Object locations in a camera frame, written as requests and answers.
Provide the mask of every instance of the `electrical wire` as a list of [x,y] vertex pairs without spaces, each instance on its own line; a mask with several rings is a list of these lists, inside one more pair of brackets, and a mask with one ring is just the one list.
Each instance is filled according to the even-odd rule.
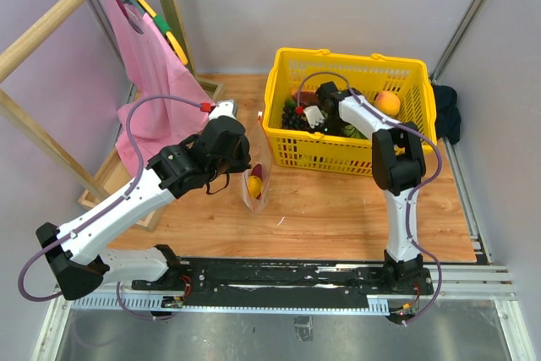
[[375,107],[372,107],[372,105],[370,105],[369,103],[363,103],[361,101],[361,99],[358,97],[358,95],[353,91],[352,87],[351,87],[351,84],[349,82],[349,79],[346,78],[344,75],[342,74],[339,74],[339,73],[336,73],[336,72],[332,72],[332,71],[319,71],[319,72],[315,72],[313,74],[310,74],[308,75],[306,78],[303,79],[303,81],[301,82],[300,86],[298,87],[298,92],[297,92],[297,106],[300,106],[300,94],[301,94],[301,90],[304,86],[304,84],[306,83],[306,81],[312,77],[314,77],[315,75],[321,75],[321,74],[328,74],[328,75],[334,75],[340,79],[342,79],[344,82],[346,82],[346,86],[347,86],[347,90],[349,91],[349,93],[353,96],[353,98],[355,99],[355,101],[357,101],[357,103],[359,104],[359,106],[362,106],[364,108],[366,108],[366,110],[368,110],[372,116],[374,116],[375,118],[377,118],[378,120],[380,120],[381,122],[383,123],[386,123],[386,124],[389,124],[390,126],[392,127],[395,127],[397,129],[400,129],[402,131],[405,131],[409,134],[412,134],[412,135],[415,135],[416,137],[419,137],[422,141],[424,141],[425,143],[427,143],[428,145],[430,145],[430,147],[432,147],[432,150],[434,150],[434,153],[436,154],[436,158],[437,158],[437,161],[438,161],[438,166],[435,170],[435,172],[429,177],[429,178],[426,178],[423,182],[421,182],[419,185],[417,185],[416,187],[414,187],[411,192],[409,193],[409,195],[407,196],[407,202],[406,202],[406,234],[407,234],[407,238],[411,241],[413,247],[415,247],[416,249],[418,249],[420,252],[422,252],[423,254],[426,254],[428,257],[430,257],[434,263],[436,264],[436,268],[438,269],[438,285],[436,287],[436,290],[434,291],[434,295],[432,296],[432,298],[429,300],[429,302],[426,304],[426,306],[424,306],[415,316],[413,316],[411,319],[409,320],[404,320],[403,323],[405,325],[409,325],[411,323],[413,323],[415,320],[418,320],[423,314],[425,314],[435,303],[436,299],[438,298],[438,296],[440,296],[440,292],[441,292],[441,284],[443,282],[443,271],[441,269],[441,263],[440,263],[440,260],[438,260],[438,258],[432,254],[431,252],[429,252],[427,249],[423,248],[417,241],[415,241],[415,239],[413,239],[413,235],[412,235],[412,230],[411,230],[411,226],[410,226],[410,214],[411,214],[411,211],[412,211],[412,202],[413,202],[413,197],[415,196],[415,194],[425,185],[431,183],[432,181],[434,181],[441,173],[441,169],[443,167],[443,157],[441,156],[441,153],[440,153],[440,150],[438,150],[438,147],[432,142],[431,139],[429,139],[426,135],[422,134],[422,133],[419,133],[417,130],[414,130],[414,129],[410,129],[409,127],[405,126],[404,124],[402,123],[395,123],[394,121],[389,121],[386,119],[386,116],[385,115],[382,115],[380,113],[379,110],[377,110]]
[[147,101],[154,101],[155,99],[167,99],[167,100],[171,100],[171,101],[181,101],[182,103],[186,103],[186,104],[189,104],[191,106],[201,108],[201,105],[199,103],[195,102],[195,101],[185,99],[185,98],[183,98],[181,96],[171,96],[171,95],[147,96],[147,97],[144,97],[142,99],[137,100],[134,103],[134,105],[129,110],[128,116],[126,117],[126,135],[128,136],[129,142],[132,145],[132,147],[134,148],[135,155],[137,156],[137,173],[136,173],[134,179],[132,180],[132,182],[129,183],[129,186],[126,188],[126,190],[124,191],[124,194],[122,196],[116,198],[111,204],[109,204],[104,209],[102,209],[101,211],[99,211],[98,213],[93,215],[93,217],[91,217],[87,221],[83,222],[83,224],[81,224],[80,226],[73,229],[69,234],[66,234],[66,235],[62,236],[61,238],[59,238],[55,242],[53,242],[53,243],[47,245],[46,247],[44,247],[43,249],[39,250],[37,253],[32,255],[32,257],[30,257],[30,259],[28,261],[26,261],[26,263],[23,265],[23,268],[21,269],[21,271],[19,273],[19,278],[17,280],[17,288],[19,289],[19,293],[21,294],[21,296],[23,298],[25,298],[27,300],[30,300],[31,302],[46,302],[48,300],[52,300],[54,298],[58,298],[59,296],[61,296],[62,292],[57,292],[57,293],[54,293],[52,295],[45,296],[45,297],[38,297],[38,296],[34,296],[34,295],[28,293],[28,291],[26,291],[26,289],[25,289],[25,277],[26,277],[26,273],[28,272],[29,268],[40,257],[42,257],[43,255],[49,253],[52,249],[55,249],[59,245],[65,243],[70,238],[76,238],[77,235],[80,232],[82,232],[83,230],[85,230],[90,224],[92,224],[96,220],[100,219],[106,213],[108,213],[109,211],[113,210],[115,207],[120,205],[125,199],[128,198],[128,196],[135,190],[135,188],[137,188],[137,185],[138,185],[141,177],[143,176],[143,171],[145,170],[145,160],[143,159],[143,154],[141,153],[140,148],[137,146],[137,141],[135,140],[135,137],[134,137],[134,135],[132,133],[131,120],[132,120],[132,116],[134,115],[135,111],[143,103],[146,103]]

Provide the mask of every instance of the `yellow hanger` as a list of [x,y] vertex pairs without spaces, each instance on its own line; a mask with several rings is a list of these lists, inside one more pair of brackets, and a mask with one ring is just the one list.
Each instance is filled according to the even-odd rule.
[[[156,23],[156,16],[157,16],[157,13],[154,11],[153,8],[150,7],[150,5],[145,1],[145,0],[136,0],[142,7],[143,9],[146,11],[146,13],[149,14],[149,16],[155,21]],[[175,38],[175,36],[173,35],[173,33],[171,32],[171,28],[169,28],[169,26],[167,26],[167,28],[165,30],[161,30],[161,32],[164,34],[164,36],[167,38],[167,41],[169,42],[169,44],[172,46],[172,49],[173,51],[177,54],[178,58],[180,59],[180,61],[186,65],[188,63],[188,58],[186,57],[186,54],[184,53],[183,49],[180,47],[180,44],[178,44],[178,41],[177,39]]]

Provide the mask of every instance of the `clothes hanger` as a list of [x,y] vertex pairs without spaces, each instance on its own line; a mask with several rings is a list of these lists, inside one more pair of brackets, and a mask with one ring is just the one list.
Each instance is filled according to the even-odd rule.
[[184,65],[186,65],[188,63],[188,58],[186,57],[186,54],[184,53],[182,47],[180,46],[177,39],[175,38],[175,35],[172,33],[171,27],[169,27],[169,25],[167,24],[163,16],[160,16],[159,14],[157,14],[154,11],[154,9],[145,0],[134,0],[134,2],[137,3],[136,7],[138,7],[138,11],[141,14],[148,13],[149,16],[154,20],[154,24],[156,25],[158,30],[161,32],[161,34],[166,37],[167,42],[169,42],[169,45],[172,47],[173,51],[177,54],[178,59],[180,59],[180,61]]

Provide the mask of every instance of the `gray floor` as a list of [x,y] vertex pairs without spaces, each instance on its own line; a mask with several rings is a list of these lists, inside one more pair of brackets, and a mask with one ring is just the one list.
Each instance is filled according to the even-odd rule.
[[311,331],[295,321],[293,315],[184,313],[149,322],[116,310],[77,310],[57,360],[510,359],[490,301],[440,301],[408,328],[381,316],[317,315]]

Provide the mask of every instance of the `yellow fruit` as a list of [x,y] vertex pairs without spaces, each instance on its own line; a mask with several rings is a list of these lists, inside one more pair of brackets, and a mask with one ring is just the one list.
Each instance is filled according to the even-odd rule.
[[248,178],[248,193],[252,198],[258,199],[263,190],[263,181],[260,177],[252,175]]
[[400,111],[400,99],[394,93],[383,90],[376,96],[374,106],[380,112],[393,118]]

